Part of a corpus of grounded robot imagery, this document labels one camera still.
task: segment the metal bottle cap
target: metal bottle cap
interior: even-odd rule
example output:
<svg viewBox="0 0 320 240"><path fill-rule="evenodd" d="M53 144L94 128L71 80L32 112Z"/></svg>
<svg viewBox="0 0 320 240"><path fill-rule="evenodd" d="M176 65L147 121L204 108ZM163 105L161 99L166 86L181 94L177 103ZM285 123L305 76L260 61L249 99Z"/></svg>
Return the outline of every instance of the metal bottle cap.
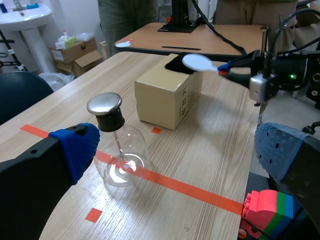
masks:
<svg viewBox="0 0 320 240"><path fill-rule="evenodd" d="M86 109L93 115L102 116L117 110L121 104L122 99L118 94L105 92L91 98L86 105Z"/></svg>
<svg viewBox="0 0 320 240"><path fill-rule="evenodd" d="M120 106L121 97L114 92L106 92L92 98L86 105L89 113L95 115L98 127L103 132L114 132L125 124Z"/></svg>

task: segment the sink pedestal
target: sink pedestal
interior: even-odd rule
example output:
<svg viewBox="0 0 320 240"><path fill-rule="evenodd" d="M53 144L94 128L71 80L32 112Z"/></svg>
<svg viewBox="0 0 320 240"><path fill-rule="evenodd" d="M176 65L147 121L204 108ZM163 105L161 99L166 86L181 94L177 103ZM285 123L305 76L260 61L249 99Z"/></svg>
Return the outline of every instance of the sink pedestal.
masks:
<svg viewBox="0 0 320 240"><path fill-rule="evenodd" d="M38 28L32 28L21 31L26 44L28 45L31 55L35 63L39 67L41 73L55 73L56 66L45 45L42 37L40 36Z"/></svg>

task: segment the orange tape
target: orange tape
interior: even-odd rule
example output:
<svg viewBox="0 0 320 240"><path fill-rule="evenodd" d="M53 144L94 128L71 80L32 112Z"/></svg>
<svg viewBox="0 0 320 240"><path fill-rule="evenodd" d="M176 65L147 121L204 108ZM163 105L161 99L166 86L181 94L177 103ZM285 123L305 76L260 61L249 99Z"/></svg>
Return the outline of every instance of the orange tape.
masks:
<svg viewBox="0 0 320 240"><path fill-rule="evenodd" d="M38 136L38 137L40 137L40 138L43 138L43 139L46 138L46 137L48 137L48 134L49 134L47 131L44 131L44 130L42 130L42 129L39 129L39 128L37 128L37 127L31 126L31 125L28 125L28 124L20 127L20 129L21 129L22 131L25 131L25 132L27 132L27 133L36 135L36 136Z"/></svg>
<svg viewBox="0 0 320 240"><path fill-rule="evenodd" d="M43 131L43 130L36 128L34 126L25 125L25 126L21 127L20 129L23 131L26 131L30 134L34 134L39 137L42 137L42 138L43 138L43 136L44 137L48 136L48 133L46 131ZM96 151L95 157L99 161L104 162L106 164L115 164L116 167L118 167L118 168L122 167L122 165L124 164L124 162L119 161L116 157L111 156L107 153L101 152L99 150ZM170 178L168 176L161 175L161 174L156 173L154 171L150 171L146 168L137 167L136 171L132 171L131 168L126 169L126 168L122 167L122 170L124 170L128 173L131 173L137 177L142 177L145 180L148 180L148 181L153 182L155 184L158 184L158 185L161 185L161 186L166 187L168 189L174 190L178 193L187 195L187 196L192 197L194 199L198 199L198 200L203 201L205 203L214 205L218 208L227 210L227 211L232 212L234 214L241 215L241 213L242 213L243 203L240 203L240 202L231 200L229 198L217 195L215 193L203 190L201 188L186 184L184 182L175 180L175 179Z"/></svg>
<svg viewBox="0 0 320 240"><path fill-rule="evenodd" d="M154 127L152 130L151 130L151 132L153 132L154 134L159 134L159 133L161 133L161 128L158 128L158 127Z"/></svg>
<svg viewBox="0 0 320 240"><path fill-rule="evenodd" d="M102 211L100 211L96 208L92 208L90 210L90 212L88 213L88 215L85 217L85 220L96 223L98 221L98 219L100 218L101 214L102 214Z"/></svg>

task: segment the floor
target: floor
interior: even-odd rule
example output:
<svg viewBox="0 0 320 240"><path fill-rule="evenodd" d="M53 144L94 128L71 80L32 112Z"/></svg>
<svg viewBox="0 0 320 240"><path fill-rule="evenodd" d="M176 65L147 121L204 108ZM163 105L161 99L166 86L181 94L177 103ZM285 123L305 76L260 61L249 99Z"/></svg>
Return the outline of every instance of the floor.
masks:
<svg viewBox="0 0 320 240"><path fill-rule="evenodd" d="M305 96L292 97L289 93L273 98L262 116L264 123L277 123L291 128L302 130L305 126L311 126L313 122L320 121L320 110L314 108L315 102ZM314 137L320 139L320 127L315 129ZM253 150L250 172L269 177L268 173L260 165L255 150Z"/></svg>

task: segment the faucet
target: faucet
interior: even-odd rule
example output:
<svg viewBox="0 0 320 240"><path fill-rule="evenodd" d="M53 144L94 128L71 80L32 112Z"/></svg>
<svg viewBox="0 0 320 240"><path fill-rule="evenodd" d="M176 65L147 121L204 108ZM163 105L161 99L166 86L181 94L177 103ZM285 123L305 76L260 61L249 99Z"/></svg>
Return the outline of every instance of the faucet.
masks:
<svg viewBox="0 0 320 240"><path fill-rule="evenodd" d="M23 10L24 8L21 6L20 0L13 0L13 3L15 4L16 11Z"/></svg>

